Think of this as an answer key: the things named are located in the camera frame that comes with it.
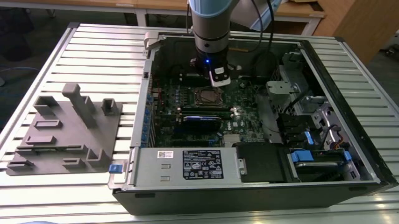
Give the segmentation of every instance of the floor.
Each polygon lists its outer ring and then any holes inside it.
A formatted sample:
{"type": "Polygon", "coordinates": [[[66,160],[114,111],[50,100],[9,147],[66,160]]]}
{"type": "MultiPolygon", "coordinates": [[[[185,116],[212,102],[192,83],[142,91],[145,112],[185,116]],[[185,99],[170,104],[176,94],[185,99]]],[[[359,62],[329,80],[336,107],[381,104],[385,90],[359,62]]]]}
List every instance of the floor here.
{"type": "MultiPolygon", "coordinates": [[[[54,48],[57,41],[69,22],[97,23],[110,25],[134,24],[134,15],[124,15],[122,13],[102,12],[80,12],[80,11],[56,11],[56,18],[50,19],[45,10],[32,9],[30,20],[34,24],[34,31],[25,35],[29,47],[32,49],[32,57],[21,62],[8,62],[0,56],[0,66],[9,67],[33,67],[40,69],[54,48]]],[[[184,28],[184,16],[149,16],[150,26],[184,28]]],[[[387,58],[379,53],[371,63],[368,69],[376,80],[391,95],[396,104],[399,104],[399,61],[387,58]]],[[[0,72],[0,78],[5,84],[0,87],[0,130],[18,105],[18,102],[30,86],[37,72],[30,70],[9,70],[0,72]]]]}

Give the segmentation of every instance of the motherboard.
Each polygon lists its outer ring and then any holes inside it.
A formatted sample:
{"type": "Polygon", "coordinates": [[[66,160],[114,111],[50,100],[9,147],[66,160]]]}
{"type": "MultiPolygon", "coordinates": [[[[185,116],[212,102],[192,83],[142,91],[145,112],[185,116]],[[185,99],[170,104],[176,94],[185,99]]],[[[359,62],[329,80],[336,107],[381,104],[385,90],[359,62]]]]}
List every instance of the motherboard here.
{"type": "Polygon", "coordinates": [[[154,84],[156,147],[231,147],[240,141],[264,142],[255,100],[260,85],[240,78],[220,88],[173,79],[157,79],[154,84]]]}

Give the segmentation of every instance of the blue tab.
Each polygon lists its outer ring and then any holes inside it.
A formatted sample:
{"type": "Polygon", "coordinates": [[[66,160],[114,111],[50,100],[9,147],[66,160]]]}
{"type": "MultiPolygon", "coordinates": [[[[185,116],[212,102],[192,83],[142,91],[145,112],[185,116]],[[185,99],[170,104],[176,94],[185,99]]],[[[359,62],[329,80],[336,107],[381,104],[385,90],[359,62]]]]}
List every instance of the blue tab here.
{"type": "Polygon", "coordinates": [[[348,151],[344,151],[344,152],[343,152],[343,156],[344,156],[344,159],[345,159],[347,161],[351,161],[351,154],[349,154],[348,151]]]}
{"type": "Polygon", "coordinates": [[[118,165],[118,164],[110,164],[110,165],[109,165],[109,170],[108,170],[108,172],[109,172],[110,174],[121,174],[121,173],[122,173],[122,168],[124,168],[122,165],[118,165]]]}
{"type": "Polygon", "coordinates": [[[291,153],[292,162],[313,161],[313,156],[308,150],[297,150],[291,153]]]}
{"type": "Polygon", "coordinates": [[[292,162],[297,162],[299,161],[299,158],[297,158],[297,155],[296,153],[291,153],[291,158],[292,158],[292,162]]]}
{"type": "Polygon", "coordinates": [[[304,132],[304,135],[307,137],[307,142],[309,143],[309,145],[313,145],[313,140],[312,140],[312,136],[309,132],[304,132]]]}

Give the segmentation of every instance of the warning label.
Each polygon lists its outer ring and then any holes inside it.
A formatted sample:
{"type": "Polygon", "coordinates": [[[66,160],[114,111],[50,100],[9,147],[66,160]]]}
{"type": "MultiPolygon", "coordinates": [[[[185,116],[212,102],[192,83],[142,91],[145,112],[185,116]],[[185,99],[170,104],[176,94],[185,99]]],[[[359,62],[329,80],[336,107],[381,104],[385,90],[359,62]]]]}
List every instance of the warning label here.
{"type": "Polygon", "coordinates": [[[185,180],[222,179],[220,150],[182,151],[185,180]]]}

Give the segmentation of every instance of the metal bracket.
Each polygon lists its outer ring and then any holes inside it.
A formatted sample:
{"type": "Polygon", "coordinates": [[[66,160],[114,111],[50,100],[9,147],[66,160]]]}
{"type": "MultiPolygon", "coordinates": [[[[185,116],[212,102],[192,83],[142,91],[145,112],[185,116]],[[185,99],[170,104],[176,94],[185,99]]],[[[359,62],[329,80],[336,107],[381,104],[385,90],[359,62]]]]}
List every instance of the metal bracket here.
{"type": "Polygon", "coordinates": [[[145,50],[150,50],[158,45],[157,40],[158,40],[158,32],[149,31],[145,33],[145,36],[144,36],[145,50]]]}

